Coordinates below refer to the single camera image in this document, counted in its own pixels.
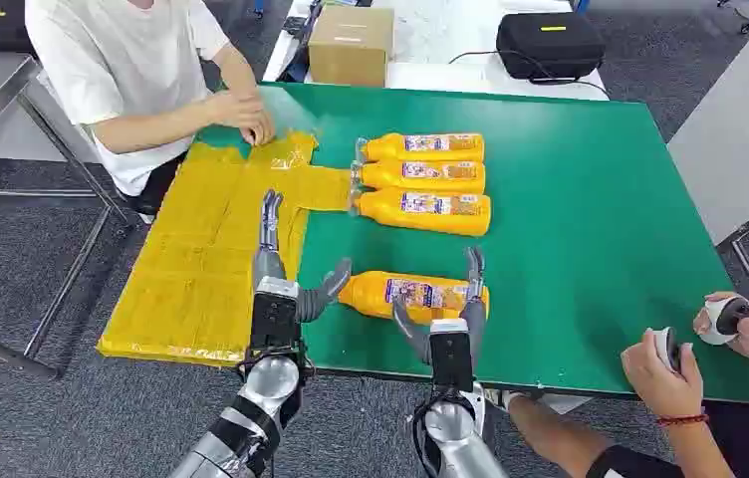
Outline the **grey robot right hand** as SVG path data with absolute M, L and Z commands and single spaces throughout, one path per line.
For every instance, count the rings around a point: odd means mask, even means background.
M 478 246 L 467 247 L 465 256 L 468 262 L 468 288 L 465 294 L 465 305 L 459 314 L 459 318 L 466 323 L 470 341 L 471 363 L 473 366 L 477 366 L 487 320 L 487 307 L 482 300 L 482 291 L 485 286 L 485 258 Z M 425 329 L 410 319 L 405 306 L 406 298 L 407 293 L 400 293 L 392 300 L 392 320 L 397 324 L 421 362 L 425 365 L 432 365 L 429 329 Z

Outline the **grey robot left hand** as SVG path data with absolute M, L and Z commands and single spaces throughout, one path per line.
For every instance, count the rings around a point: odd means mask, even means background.
M 252 286 L 257 291 L 264 277 L 286 280 L 286 269 L 279 254 L 278 222 L 279 208 L 283 194 L 268 189 L 263 197 L 260 209 L 260 226 L 258 246 L 252 260 Z M 333 272 L 323 280 L 316 289 L 305 289 L 299 293 L 297 300 L 297 321 L 310 323 L 315 321 L 324 309 L 338 298 L 340 291 L 352 276 L 353 262 L 343 258 Z

